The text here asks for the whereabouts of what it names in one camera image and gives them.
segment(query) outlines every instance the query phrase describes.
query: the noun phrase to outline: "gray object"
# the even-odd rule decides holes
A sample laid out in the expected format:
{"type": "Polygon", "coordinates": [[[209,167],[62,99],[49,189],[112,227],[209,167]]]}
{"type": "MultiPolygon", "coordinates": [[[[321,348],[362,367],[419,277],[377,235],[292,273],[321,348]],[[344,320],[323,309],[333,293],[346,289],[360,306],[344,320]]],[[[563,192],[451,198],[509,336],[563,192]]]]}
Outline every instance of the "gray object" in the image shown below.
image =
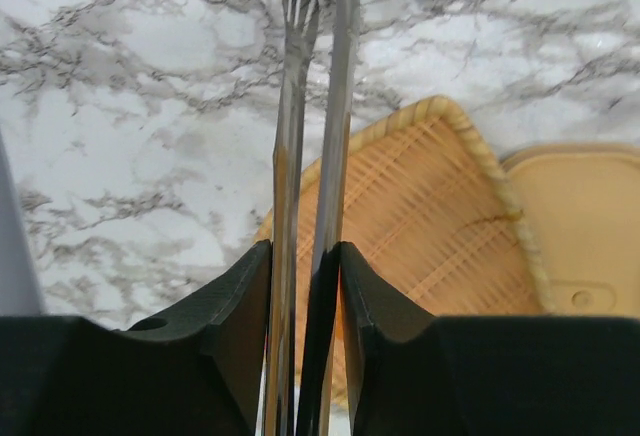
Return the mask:
{"type": "MultiPolygon", "coordinates": [[[[336,0],[336,25],[329,74],[329,99],[320,169],[316,232],[311,265],[312,278],[323,276],[320,271],[323,255],[333,250],[342,234],[353,79],[359,33],[360,0],[336,0]]],[[[320,436],[329,434],[333,341],[334,336],[331,338],[322,386],[320,436]]]]}
{"type": "Polygon", "coordinates": [[[296,237],[307,73],[318,34],[318,0],[282,0],[285,59],[273,152],[273,271],[263,435],[294,431],[296,237]]]}
{"type": "Polygon", "coordinates": [[[20,203],[0,134],[0,316],[42,313],[42,291],[31,259],[20,203]]]}

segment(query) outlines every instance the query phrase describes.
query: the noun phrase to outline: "white marble surface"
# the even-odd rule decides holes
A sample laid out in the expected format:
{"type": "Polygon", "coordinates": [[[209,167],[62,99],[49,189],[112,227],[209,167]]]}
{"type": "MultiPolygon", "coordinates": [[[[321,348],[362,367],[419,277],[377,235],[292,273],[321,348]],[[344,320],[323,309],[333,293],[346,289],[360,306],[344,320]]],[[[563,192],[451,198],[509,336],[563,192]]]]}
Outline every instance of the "white marble surface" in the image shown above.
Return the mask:
{"type": "MultiPolygon", "coordinates": [[[[640,143],[640,0],[363,2],[354,129],[444,93],[500,155],[640,143]]],[[[0,123],[49,309],[124,328],[227,268],[271,203],[280,0],[0,0],[0,16],[0,123]]]]}

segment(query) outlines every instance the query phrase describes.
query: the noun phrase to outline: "marble countertop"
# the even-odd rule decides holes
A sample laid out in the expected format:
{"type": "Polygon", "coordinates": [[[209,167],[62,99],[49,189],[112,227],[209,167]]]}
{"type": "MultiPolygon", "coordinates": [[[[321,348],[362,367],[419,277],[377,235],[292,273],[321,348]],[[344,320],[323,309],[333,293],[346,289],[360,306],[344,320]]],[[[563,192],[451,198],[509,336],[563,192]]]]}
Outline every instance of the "marble countertop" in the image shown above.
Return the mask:
{"type": "MultiPolygon", "coordinates": [[[[305,164],[324,124],[322,1],[305,164]]],[[[501,156],[640,143],[640,0],[363,3],[354,130],[443,93],[501,156]]],[[[0,123],[49,310],[124,328],[233,263],[271,205],[280,0],[0,11],[0,123]]]]}

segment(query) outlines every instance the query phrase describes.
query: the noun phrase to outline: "basket rim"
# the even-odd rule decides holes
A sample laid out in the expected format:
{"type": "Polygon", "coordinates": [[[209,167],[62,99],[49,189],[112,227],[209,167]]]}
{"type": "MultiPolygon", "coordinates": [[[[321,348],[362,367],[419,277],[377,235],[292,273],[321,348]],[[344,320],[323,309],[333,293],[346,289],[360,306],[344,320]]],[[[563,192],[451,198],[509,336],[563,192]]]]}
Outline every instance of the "basket rim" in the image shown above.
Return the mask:
{"type": "MultiPolygon", "coordinates": [[[[540,305],[543,311],[547,313],[555,312],[550,280],[544,269],[541,253],[533,232],[524,218],[519,198],[497,156],[473,125],[469,116],[455,101],[443,95],[436,95],[398,109],[389,116],[353,134],[349,138],[348,154],[351,156],[396,131],[429,118],[440,118],[449,125],[460,138],[462,146],[478,165],[480,171],[489,179],[494,194],[506,210],[505,219],[509,221],[509,226],[519,243],[540,305]]],[[[321,165],[322,157],[319,157],[303,170],[300,180],[301,194],[319,179],[321,165]]],[[[256,231],[254,242],[271,239],[272,225],[273,208],[265,215],[262,224],[256,231]]],[[[296,370],[295,379],[296,384],[300,384],[300,372],[298,370],[296,370]]],[[[339,400],[333,399],[332,402],[343,409],[347,408],[346,397],[339,400]]]]}

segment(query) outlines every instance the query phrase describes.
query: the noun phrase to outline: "woven bamboo basket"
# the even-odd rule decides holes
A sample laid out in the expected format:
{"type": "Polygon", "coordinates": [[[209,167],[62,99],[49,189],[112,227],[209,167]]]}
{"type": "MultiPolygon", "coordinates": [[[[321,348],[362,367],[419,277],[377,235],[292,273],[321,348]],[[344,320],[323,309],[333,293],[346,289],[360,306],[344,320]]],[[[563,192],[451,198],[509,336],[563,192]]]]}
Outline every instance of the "woven bamboo basket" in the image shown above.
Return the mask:
{"type": "MultiPolygon", "coordinates": [[[[321,161],[302,174],[298,219],[296,376],[300,377],[321,161]]],[[[255,239],[269,239],[270,212],[255,239]]],[[[349,141],[342,240],[434,314],[552,309],[538,248],[496,157],[464,113],[436,96],[349,141]]],[[[338,306],[332,400],[346,405],[338,306]]]]}

